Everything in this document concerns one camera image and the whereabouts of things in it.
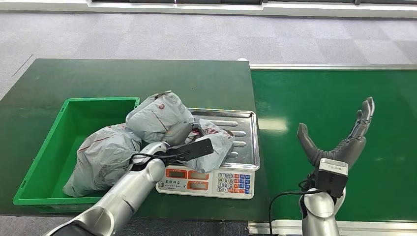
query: digital scale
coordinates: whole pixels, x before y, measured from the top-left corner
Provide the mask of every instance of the digital scale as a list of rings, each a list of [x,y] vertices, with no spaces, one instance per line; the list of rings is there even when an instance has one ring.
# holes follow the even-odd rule
[[[259,169],[258,126],[254,112],[189,109],[195,118],[211,121],[235,136],[232,151],[218,170],[202,174],[189,167],[170,165],[156,184],[159,193],[217,198],[251,199]]]

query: green plastic crate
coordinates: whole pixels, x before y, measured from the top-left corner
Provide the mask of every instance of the green plastic crate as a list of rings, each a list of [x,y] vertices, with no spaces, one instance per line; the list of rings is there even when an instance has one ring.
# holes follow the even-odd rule
[[[41,212],[80,212],[104,192],[74,198],[62,187],[77,162],[76,151],[86,137],[113,124],[124,123],[140,100],[137,97],[67,99],[13,199],[15,205]]]

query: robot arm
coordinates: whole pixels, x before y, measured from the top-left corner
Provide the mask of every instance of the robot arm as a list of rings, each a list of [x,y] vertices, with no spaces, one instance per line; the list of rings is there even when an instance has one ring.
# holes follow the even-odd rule
[[[307,126],[299,124],[298,139],[309,162],[315,167],[302,190],[322,191],[300,197],[304,236],[340,236],[335,215],[346,197],[348,170],[365,147],[364,135],[374,110],[374,101],[369,97],[362,103],[362,110],[357,112],[357,120],[348,137],[331,151],[318,149],[308,136]]]
[[[210,139],[179,145],[194,128],[199,129],[187,122],[171,126],[162,142],[151,143],[141,153],[133,155],[127,173],[95,205],[45,236],[118,235],[164,177],[166,165],[213,153]]]

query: plastic bag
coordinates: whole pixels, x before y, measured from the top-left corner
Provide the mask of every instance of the plastic bag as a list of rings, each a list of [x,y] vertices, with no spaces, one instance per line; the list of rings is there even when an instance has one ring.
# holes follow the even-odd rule
[[[180,121],[193,121],[190,111],[173,92],[154,94],[126,117],[126,127],[145,142],[160,142],[165,132]]]
[[[126,173],[140,143],[141,139],[126,130],[125,124],[107,126],[91,134],[77,151],[77,164],[63,192],[81,197],[108,190]]]
[[[224,158],[232,150],[235,137],[231,133],[228,133],[226,130],[220,128],[219,126],[206,119],[197,118],[195,121],[200,123],[205,135],[203,137],[197,138],[198,133],[192,132],[188,136],[187,142],[190,142],[195,138],[197,138],[195,141],[210,139],[214,152],[197,159],[180,162],[183,165],[200,173],[211,172],[213,169],[218,169],[220,167],[221,163],[224,161]]]

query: gray carpet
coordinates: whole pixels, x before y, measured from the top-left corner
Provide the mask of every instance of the gray carpet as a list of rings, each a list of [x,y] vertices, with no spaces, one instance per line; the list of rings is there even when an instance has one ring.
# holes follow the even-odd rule
[[[416,64],[417,21],[0,13],[0,99],[35,58]],[[66,220],[0,216],[0,236],[42,235]],[[245,226],[134,219],[123,235],[246,235]]]

